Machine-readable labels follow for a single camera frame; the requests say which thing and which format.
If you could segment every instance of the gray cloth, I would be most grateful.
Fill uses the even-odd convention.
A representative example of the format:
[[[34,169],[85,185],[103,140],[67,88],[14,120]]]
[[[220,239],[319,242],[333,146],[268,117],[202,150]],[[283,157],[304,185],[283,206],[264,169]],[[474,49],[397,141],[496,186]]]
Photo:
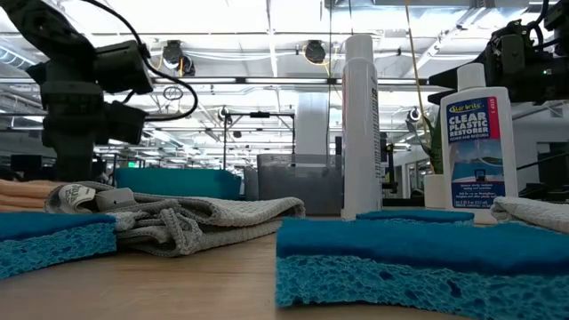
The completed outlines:
[[[569,204],[499,196],[490,208],[492,216],[502,222],[524,222],[535,227],[569,233]]]
[[[112,187],[77,182],[97,192]],[[45,201],[45,210],[64,213],[59,190]],[[134,193],[136,205],[102,212],[116,217],[120,247],[163,257],[189,255],[274,233],[283,217],[303,217],[304,203],[288,197],[269,201],[229,201],[205,197],[153,196]]]

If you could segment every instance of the blue label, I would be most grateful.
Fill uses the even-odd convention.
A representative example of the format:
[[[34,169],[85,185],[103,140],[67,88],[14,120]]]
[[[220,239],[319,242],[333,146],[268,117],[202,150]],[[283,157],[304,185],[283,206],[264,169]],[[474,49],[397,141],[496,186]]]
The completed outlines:
[[[446,118],[453,207],[490,208],[506,195],[496,98],[453,103]]]

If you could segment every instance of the green plant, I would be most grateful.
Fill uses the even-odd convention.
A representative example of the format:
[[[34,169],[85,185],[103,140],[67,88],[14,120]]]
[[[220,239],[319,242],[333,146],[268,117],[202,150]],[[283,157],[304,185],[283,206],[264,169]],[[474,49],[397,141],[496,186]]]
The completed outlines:
[[[415,125],[411,123],[409,120],[405,120],[407,123],[407,129],[409,129],[410,133],[413,133],[421,147],[425,151],[425,153],[430,158],[430,165],[433,167],[433,171],[435,174],[443,174],[443,135],[441,133],[441,113],[440,109],[438,110],[437,119],[435,120],[435,126],[430,122],[427,117],[423,117],[423,120],[427,124],[429,128],[429,137],[430,137],[430,146],[427,146],[425,142],[421,141],[419,138],[419,134],[417,133],[417,128]]]

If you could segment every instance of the wooden table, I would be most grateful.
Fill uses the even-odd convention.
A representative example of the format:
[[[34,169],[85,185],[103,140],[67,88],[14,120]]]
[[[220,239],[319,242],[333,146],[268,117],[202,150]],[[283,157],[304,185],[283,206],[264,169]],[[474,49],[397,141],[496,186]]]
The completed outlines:
[[[167,259],[120,253],[0,280],[0,318],[463,319],[373,305],[275,307],[275,237]]]

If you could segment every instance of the ceiling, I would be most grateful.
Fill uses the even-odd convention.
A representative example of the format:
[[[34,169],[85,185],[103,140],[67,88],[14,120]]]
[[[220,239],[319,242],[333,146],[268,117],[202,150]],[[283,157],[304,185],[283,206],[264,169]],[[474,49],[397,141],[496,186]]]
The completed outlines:
[[[196,77],[210,77],[214,82],[219,77],[236,76],[281,79],[277,84],[193,84],[200,108],[190,119],[149,124],[141,146],[130,148],[133,156],[146,158],[147,162],[160,159],[163,164],[171,165],[184,165],[191,159],[195,164],[219,166],[223,153],[222,124],[218,118],[221,108],[240,113],[294,113],[302,95],[314,92],[321,92],[321,103],[330,106],[331,137],[340,135],[341,85],[298,82],[304,78],[341,78],[345,63],[344,42],[352,33],[372,36],[378,78],[386,78],[379,94],[381,129],[389,133],[392,142],[413,142],[405,141],[408,135],[401,130],[405,128],[407,111],[419,106],[418,94],[413,81],[407,84],[397,81],[414,77],[403,1],[381,1],[381,4],[374,0],[100,1],[131,22],[149,46],[153,65],[160,66],[164,72],[177,74],[176,70],[170,70],[160,62],[163,46],[168,40],[181,40],[184,52],[196,66]],[[61,11],[95,46],[132,39],[119,20],[90,4],[79,0],[45,2]],[[484,50],[495,29],[515,19],[529,22],[540,10],[539,5],[527,1],[493,3],[494,8],[474,8],[470,1],[409,1],[419,78],[473,60]],[[545,32],[545,37],[548,36],[551,34]],[[321,41],[326,50],[324,65],[311,64],[303,56],[302,50],[308,40]],[[12,63],[0,64],[3,88],[37,100],[37,86],[20,79],[28,77],[21,69],[26,63],[46,58],[20,35],[3,12],[0,12],[0,49],[0,57],[2,50],[7,50],[23,59],[15,66],[20,68],[15,68],[15,62],[0,58],[2,62]],[[9,78],[19,80],[6,84]],[[297,84],[285,84],[284,78],[295,78]],[[134,96],[129,105],[164,114],[183,112],[193,104],[190,94],[184,94],[177,101],[166,100],[163,91],[168,86],[157,84],[152,94]],[[443,89],[424,86],[422,90],[425,110],[433,111],[435,106],[427,102],[427,96]],[[122,100],[125,95],[126,92],[108,95],[106,100]],[[0,105],[2,108],[5,112],[14,111],[5,104]],[[41,117],[19,119],[19,124],[38,126],[36,120]],[[290,153],[292,133],[288,127],[291,126],[289,117],[282,120],[243,117],[232,128],[243,129],[242,136],[234,138],[231,135],[228,140],[230,168],[254,165],[255,155],[260,152]],[[113,142],[99,151],[112,153],[124,147]]]

